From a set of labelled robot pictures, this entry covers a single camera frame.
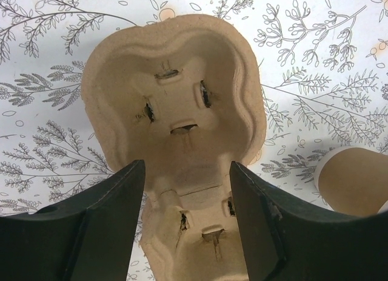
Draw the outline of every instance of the botanical wallpaper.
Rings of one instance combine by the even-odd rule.
[[[85,62],[117,30],[187,13],[233,24],[256,54],[268,128],[249,168],[262,178],[327,207],[313,185],[322,156],[388,154],[388,0],[0,0],[0,12],[2,216],[112,174],[80,99]],[[127,280],[155,279],[141,227]]]

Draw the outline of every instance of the black plastic piece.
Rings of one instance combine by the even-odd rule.
[[[125,281],[144,161],[35,214],[0,218],[2,281]]]
[[[388,212],[329,211],[235,162],[230,180],[249,280],[388,280]]]

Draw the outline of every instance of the brown cardboard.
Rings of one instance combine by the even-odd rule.
[[[388,201],[387,167],[386,155],[358,147],[344,149],[323,166],[319,191],[335,211],[374,215]]]
[[[207,15],[120,30],[90,55],[82,99],[114,171],[145,160],[141,246],[157,281],[248,280],[229,167],[257,157],[266,118],[238,31]]]

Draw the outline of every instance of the torn hole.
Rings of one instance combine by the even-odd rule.
[[[189,228],[189,224],[187,223],[187,217],[184,213],[181,214],[181,231],[185,231]]]
[[[148,116],[150,119],[151,123],[155,121],[155,116],[152,111],[152,106],[150,103],[147,103],[144,108],[144,113]]]
[[[181,127],[177,127],[170,131],[170,134],[187,134],[194,127],[198,127],[197,124],[189,124]]]
[[[202,234],[202,238],[205,240],[205,242],[214,242],[218,243],[219,241],[219,236],[221,233],[224,231],[224,229],[220,229],[219,231],[213,231],[209,232],[207,234]]]
[[[228,198],[228,208],[230,216],[236,216],[235,205],[233,203],[233,199],[231,197]]]
[[[210,108],[212,104],[210,103],[209,93],[207,92],[207,89],[205,87],[205,83],[203,80],[201,81],[201,95],[202,95],[202,100],[204,102],[205,107]]]
[[[178,74],[179,74],[179,70],[166,70],[164,73],[157,73],[156,75],[154,75],[154,77],[157,80],[163,80],[163,79],[173,78]]]

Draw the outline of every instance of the branch illustration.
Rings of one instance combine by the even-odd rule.
[[[42,8],[47,5],[57,8],[54,12],[44,13]],[[35,10],[24,10],[16,0],[0,0],[0,11],[3,18],[11,18],[8,27],[0,29],[0,64],[10,59],[9,42],[16,41],[13,29],[17,26],[23,26],[23,32],[27,38],[26,42],[19,46],[24,49],[24,53],[37,58],[39,56],[38,37],[44,36],[50,29],[56,29],[61,21],[77,17],[77,25],[69,24],[67,26],[67,36],[62,36],[65,40],[66,54],[73,54],[73,46],[79,46],[79,35],[85,33],[88,29],[99,29],[99,24],[105,17],[121,19],[131,25],[136,25],[131,20],[96,11],[87,11],[79,8],[79,0],[37,0]]]
[[[147,25],[157,23],[158,21],[164,21],[166,19],[171,19],[171,18],[174,18],[176,16],[175,11],[168,7],[169,6],[168,1],[163,1],[163,2],[158,3],[155,0],[150,0],[150,3],[151,3],[152,8],[157,12],[153,14],[153,20],[149,20],[146,22]],[[196,11],[201,10],[201,8],[194,3],[190,3],[190,6],[192,9],[194,9]]]
[[[388,153],[388,137],[384,137],[384,143],[380,143],[380,145],[377,147],[377,151],[381,154]]]
[[[278,87],[284,87],[292,84],[298,84],[300,94],[304,93],[305,95],[312,92],[313,94],[318,94],[318,92],[325,91],[328,88],[327,84],[331,82],[328,76],[316,74],[306,75],[307,70],[303,67],[293,67],[292,70],[288,70],[287,73],[283,74],[283,83]]]
[[[82,153],[82,140],[77,131],[48,121],[46,127],[37,128],[33,136],[35,147],[30,150],[19,143],[14,152],[3,151],[13,162],[0,163],[0,174],[8,176],[5,185],[19,193],[28,191],[35,180],[50,189],[49,201],[60,201],[93,186],[112,175],[112,170],[102,154],[88,147]],[[24,163],[24,168],[16,162]],[[69,169],[59,173],[58,167]]]
[[[381,96],[384,100],[388,100],[388,84],[384,84],[381,88]]]
[[[228,5],[228,0],[220,0],[218,3],[220,5],[216,6],[216,10],[213,11],[214,17],[231,20],[231,11],[233,14],[238,15],[241,13],[241,10],[251,8],[253,0],[234,0],[232,5]]]
[[[276,104],[273,102],[273,100],[269,99],[266,96],[264,89],[262,89],[262,92],[264,100],[264,111],[267,115],[269,129],[273,129],[273,132],[282,132],[284,124],[287,124],[287,127],[290,127],[292,124],[292,118],[289,116],[289,111],[279,111],[279,104]]]
[[[261,170],[264,173],[271,173],[271,176],[275,179],[280,179],[289,176],[293,171],[297,174],[297,177],[301,178],[301,181],[305,183],[313,181],[313,175],[316,168],[316,162],[319,161],[329,151],[314,150],[312,155],[304,158],[302,155],[289,154],[287,158],[283,158],[282,162],[271,160],[270,163],[263,163]]]
[[[14,137],[17,134],[7,134],[7,135],[0,135],[0,138],[5,138],[6,140],[9,140],[10,137]]]
[[[378,22],[380,23],[384,17],[388,17],[388,0],[371,0],[373,3],[382,4],[383,8],[380,11]]]
[[[366,58],[372,56],[375,61],[377,61],[377,51],[382,51],[382,50],[385,50],[388,46],[388,40],[383,40],[381,38],[378,38],[377,39],[380,43],[378,44],[377,47],[372,47],[369,51],[369,53],[365,56]]]
[[[258,29],[257,38],[254,39],[254,41],[258,43],[258,46],[262,47],[267,45],[269,47],[276,46],[277,48],[280,48],[283,44],[289,44],[290,48],[279,50],[278,61],[281,63],[281,66],[286,65],[288,61],[290,61],[291,64],[294,64],[295,48],[298,44],[301,44],[301,41],[304,41],[303,44],[305,44],[306,38],[310,34],[314,34],[317,36],[317,38],[312,40],[314,47],[305,50],[302,61],[307,61],[307,65],[314,63],[314,66],[317,67],[320,63],[318,54],[316,53],[319,44],[324,41],[330,31],[337,29],[347,22],[351,22],[351,25],[342,29],[337,36],[337,39],[341,39],[342,41],[340,41],[339,44],[330,45],[330,58],[323,61],[324,66],[330,66],[331,70],[333,70],[340,61],[342,64],[338,68],[339,72],[344,72],[345,68],[350,70],[354,66],[354,63],[351,60],[357,50],[355,46],[351,45],[353,36],[352,28],[356,22],[357,15],[360,14],[366,6],[350,16],[329,11],[328,20],[325,20],[324,23],[314,23],[310,27],[305,22],[305,18],[311,13],[311,9],[307,6],[307,3],[303,2],[302,7],[300,7],[298,1],[293,0],[292,5],[293,9],[286,10],[286,16],[294,21],[292,26],[288,29],[290,35],[287,36],[278,17],[280,10],[279,5],[274,7],[271,4],[267,4],[267,13],[269,16],[263,15],[263,18],[264,23],[270,27],[268,27],[266,31]]]
[[[294,71],[298,73],[300,78],[301,73],[305,76],[305,72],[301,70],[295,69]],[[298,121],[302,121],[309,130],[318,130],[318,125],[323,124],[327,126],[332,139],[341,144],[349,145],[356,142],[368,146],[374,146],[376,140],[385,131],[386,123],[388,123],[387,107],[370,110],[367,114],[363,113],[371,103],[368,94],[378,90],[376,85],[378,77],[375,73],[367,73],[366,70],[362,74],[356,73],[355,76],[350,76],[346,83],[337,84],[330,92],[314,98],[295,94],[282,88],[285,85],[284,82],[288,82],[290,78],[293,78],[292,72],[284,75],[284,81],[279,86],[272,87],[263,84],[263,87],[295,96],[293,106],[296,106],[296,110],[294,115],[299,115]],[[341,100],[344,108],[336,103],[328,104],[322,101],[324,97],[334,101]]]
[[[15,79],[14,84],[0,83],[0,100],[6,100],[14,106],[26,106],[34,101],[34,94],[45,93],[42,102],[51,103],[52,107],[61,105],[58,110],[64,110],[72,105],[81,95],[81,77],[84,63],[72,62],[72,66],[52,66],[52,73],[44,78],[36,73],[21,73],[21,78]],[[53,87],[52,82],[62,81],[66,86]]]
[[[3,199],[0,200],[0,216],[7,216],[23,212],[36,212],[39,210],[40,204],[42,204],[40,201],[31,201],[22,198],[17,200]],[[3,212],[3,208],[13,212]]]
[[[274,146],[276,145],[275,144],[275,140],[277,140],[278,138],[284,138],[285,136],[291,134],[290,132],[286,133],[286,134],[274,134],[272,136],[272,138],[267,138],[265,141],[264,141],[264,144],[266,146]]]

